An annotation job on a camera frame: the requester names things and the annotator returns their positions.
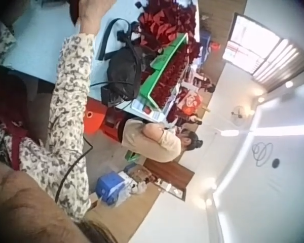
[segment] wooden cabinet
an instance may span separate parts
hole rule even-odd
[[[188,183],[194,176],[194,172],[177,162],[160,163],[151,159],[146,159],[144,166],[148,168],[153,175],[171,183],[174,187],[185,190]]]

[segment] dark hair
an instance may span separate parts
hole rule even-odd
[[[215,84],[212,84],[212,86],[208,87],[206,90],[207,90],[208,93],[213,94],[214,91],[215,91],[215,88],[216,88]]]
[[[107,229],[106,226],[102,224],[89,220],[84,220],[75,224],[90,242],[118,243],[109,229]]]
[[[191,151],[194,150],[195,148],[200,148],[203,146],[203,141],[199,140],[198,135],[195,132],[190,131],[188,129],[183,129],[182,133],[186,133],[187,137],[191,139],[190,145],[186,147],[187,151]]]

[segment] wall fan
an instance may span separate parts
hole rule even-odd
[[[231,111],[231,122],[237,127],[240,127],[244,124],[246,117],[247,116],[243,106],[236,106]]]

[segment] white wall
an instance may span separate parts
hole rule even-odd
[[[257,113],[258,127],[304,125],[304,85],[259,106]],[[257,143],[273,144],[261,167],[251,150]],[[254,137],[245,148],[241,167],[215,193],[225,243],[304,242],[304,135]]]
[[[297,0],[248,0],[244,14],[304,50],[304,8]]]
[[[217,179],[230,162],[230,158],[239,146],[240,137],[221,137],[215,134],[212,125],[220,130],[234,129],[230,123],[231,111],[236,106],[250,109],[254,92],[261,89],[250,79],[250,75],[237,67],[226,64],[219,79],[208,108],[203,124],[197,134],[204,141],[200,149],[187,152],[180,164],[195,172],[187,188],[186,202],[195,201],[204,196],[208,189],[207,178]]]
[[[206,211],[161,193],[130,243],[210,243]]]

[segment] beige shirt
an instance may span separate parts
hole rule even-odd
[[[160,141],[156,142],[143,135],[144,125],[140,120],[128,120],[123,131],[122,145],[134,153],[162,163],[170,162],[180,155],[181,141],[172,131],[164,130]]]

